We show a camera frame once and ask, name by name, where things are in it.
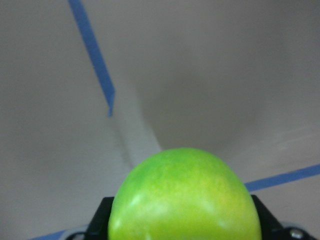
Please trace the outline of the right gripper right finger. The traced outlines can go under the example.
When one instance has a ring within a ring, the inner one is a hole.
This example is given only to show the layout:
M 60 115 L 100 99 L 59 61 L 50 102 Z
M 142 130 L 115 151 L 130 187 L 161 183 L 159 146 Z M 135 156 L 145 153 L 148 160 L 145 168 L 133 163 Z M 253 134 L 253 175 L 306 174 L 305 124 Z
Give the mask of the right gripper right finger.
M 251 195 L 259 217 L 263 240 L 287 240 L 285 228 L 254 194 Z

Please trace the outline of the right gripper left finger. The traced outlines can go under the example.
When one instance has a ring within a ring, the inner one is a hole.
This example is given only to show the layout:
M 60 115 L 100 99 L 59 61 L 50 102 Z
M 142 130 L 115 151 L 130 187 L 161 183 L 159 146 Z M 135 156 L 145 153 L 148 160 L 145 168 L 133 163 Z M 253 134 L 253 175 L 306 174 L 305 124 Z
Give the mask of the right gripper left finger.
M 87 240 L 107 240 L 108 223 L 111 215 L 114 197 L 104 197 L 93 215 L 87 229 Z

